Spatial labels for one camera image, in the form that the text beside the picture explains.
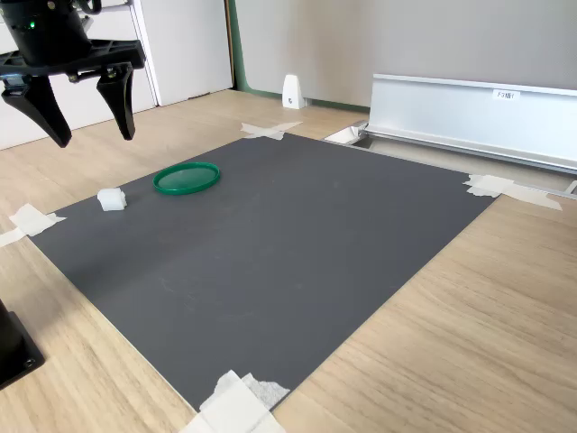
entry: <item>wooden table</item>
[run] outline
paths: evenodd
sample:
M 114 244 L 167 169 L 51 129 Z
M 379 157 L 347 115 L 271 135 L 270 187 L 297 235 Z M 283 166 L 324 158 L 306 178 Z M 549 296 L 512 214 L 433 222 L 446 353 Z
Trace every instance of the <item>wooden table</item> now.
M 225 91 L 0 152 L 0 228 L 244 136 L 303 121 L 320 139 L 364 114 Z M 577 202 L 501 197 L 274 412 L 289 433 L 577 431 Z M 47 357 L 0 392 L 0 431 L 178 432 L 195 412 L 32 244 L 0 248 L 0 298 Z

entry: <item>small white object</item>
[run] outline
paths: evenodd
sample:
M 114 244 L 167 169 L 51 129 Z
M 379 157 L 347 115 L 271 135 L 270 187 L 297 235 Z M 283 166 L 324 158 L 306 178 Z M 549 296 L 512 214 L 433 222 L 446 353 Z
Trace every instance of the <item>small white object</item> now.
M 517 92 L 516 90 L 493 90 L 493 99 L 497 99 L 498 101 L 508 101 L 508 102 L 516 102 L 521 98 L 521 92 Z
M 98 200 L 102 205 L 102 210 L 124 210 L 126 207 L 126 196 L 120 188 L 100 189 Z
M 272 126 L 271 128 L 260 128 L 259 126 L 254 126 L 253 124 L 243 124 L 243 128 L 241 131 L 245 133 L 249 133 L 244 138 L 259 138 L 259 137 L 269 137 L 274 140 L 282 140 L 282 137 L 285 135 L 285 131 L 290 128 L 294 128 L 298 124 L 302 124 L 302 122 L 293 122 L 291 124 L 277 124 L 276 126 Z
M 299 110 L 307 106 L 307 101 L 300 91 L 300 83 L 296 75 L 287 75 L 282 88 L 282 106 Z

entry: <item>masking tape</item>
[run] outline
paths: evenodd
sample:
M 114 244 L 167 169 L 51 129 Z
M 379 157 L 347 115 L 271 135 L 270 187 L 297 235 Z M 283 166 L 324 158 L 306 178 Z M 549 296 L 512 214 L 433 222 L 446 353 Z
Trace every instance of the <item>masking tape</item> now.
M 285 433 L 269 410 L 288 392 L 275 382 L 258 382 L 252 374 L 241 380 L 230 371 L 180 433 Z
M 44 215 L 33 205 L 26 203 L 14 215 L 10 216 L 10 220 L 16 225 L 16 228 L 0 235 L 0 247 L 19 241 L 26 235 L 36 236 L 65 219 L 56 216 L 56 214 Z
M 469 180 L 464 182 L 464 185 L 469 185 L 467 192 L 475 196 L 491 196 L 498 197 L 500 194 L 505 194 L 511 198 L 515 198 L 526 203 L 534 205 L 549 207 L 555 210 L 563 210 L 561 205 L 556 201 L 550 199 L 545 191 L 532 189 L 517 185 L 511 179 L 498 178 L 496 176 L 480 176 L 470 174 Z
M 269 137 L 274 140 L 282 140 L 285 131 L 297 126 L 298 124 L 302 124 L 302 122 L 293 122 L 292 124 L 277 124 L 271 128 L 260 128 L 259 126 L 254 126 L 253 124 L 243 124 L 241 131 L 250 134 L 244 138 Z

